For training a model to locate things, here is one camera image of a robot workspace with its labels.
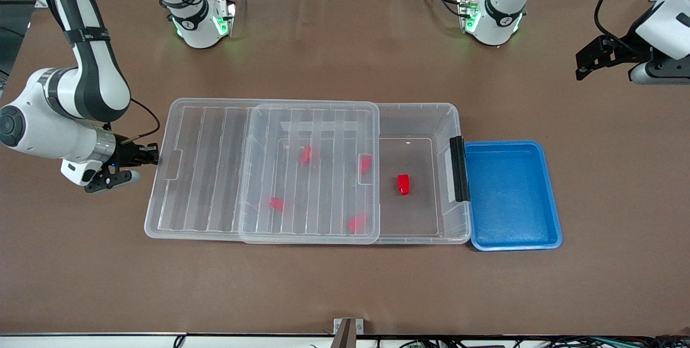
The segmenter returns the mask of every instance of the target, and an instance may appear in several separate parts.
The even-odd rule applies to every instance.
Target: black clamp
[[[67,42],[74,45],[79,42],[110,41],[111,35],[108,29],[103,27],[87,26],[79,29],[64,31]]]
[[[209,1],[202,0],[202,9],[191,17],[183,18],[177,17],[177,15],[171,15],[171,17],[175,20],[175,23],[182,26],[182,28],[192,31],[199,27],[199,24],[206,18],[207,14],[209,14]]]
[[[456,201],[470,201],[470,186],[467,180],[467,167],[465,164],[465,139],[462,135],[452,137],[451,163],[453,166],[453,187],[456,190]]]
[[[522,9],[520,9],[520,11],[514,12],[513,14],[507,14],[505,12],[498,11],[496,7],[493,7],[493,4],[491,4],[491,0],[485,0],[485,7],[486,14],[488,14],[488,16],[492,17],[496,21],[496,26],[502,28],[510,26],[525,11],[525,7],[523,6]]]

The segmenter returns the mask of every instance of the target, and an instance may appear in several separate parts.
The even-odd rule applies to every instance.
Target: transparent lid
[[[144,229],[151,238],[241,240],[236,220],[249,112],[265,100],[170,105]]]
[[[245,242],[360,244],[380,234],[379,110],[370,102],[252,108],[239,191]]]

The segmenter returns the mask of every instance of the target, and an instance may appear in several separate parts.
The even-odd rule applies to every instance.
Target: green indicator light
[[[518,31],[518,26],[520,26],[520,19],[522,19],[522,14],[520,14],[519,17],[515,20],[515,27],[513,28],[513,33]]]
[[[177,35],[180,36],[180,37],[182,37],[182,31],[180,31],[180,27],[177,26],[177,21],[175,21],[174,18],[172,19],[172,24],[175,25],[175,30],[177,30]]]
[[[227,21],[224,21],[222,19],[222,17],[221,18],[214,17],[214,20],[215,20],[214,21],[215,26],[218,29],[218,34],[221,34],[221,36],[224,36],[225,34],[227,34]]]
[[[475,11],[474,15],[472,15],[472,17],[467,20],[467,25],[465,26],[465,29],[467,29],[468,32],[473,33],[477,28],[477,23],[479,23],[480,19],[481,12],[477,10]]]

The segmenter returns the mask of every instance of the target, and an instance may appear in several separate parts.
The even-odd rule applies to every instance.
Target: black latch
[[[451,162],[453,163],[453,185],[456,201],[470,201],[470,187],[465,166],[465,139],[462,135],[451,138]]]

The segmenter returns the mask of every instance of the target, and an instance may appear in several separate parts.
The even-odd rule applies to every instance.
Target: clear plastic storage box
[[[459,133],[448,103],[179,99],[165,125],[146,234],[463,243],[471,209],[456,201],[449,147]],[[407,196],[399,174],[410,176]]]
[[[378,103],[381,235],[384,244],[448,244],[471,235],[470,203],[456,201],[450,139],[460,135],[450,103]],[[398,174],[410,194],[400,196]]]
[[[245,242],[364,244],[379,237],[379,110],[367,102],[251,111],[239,211]]]

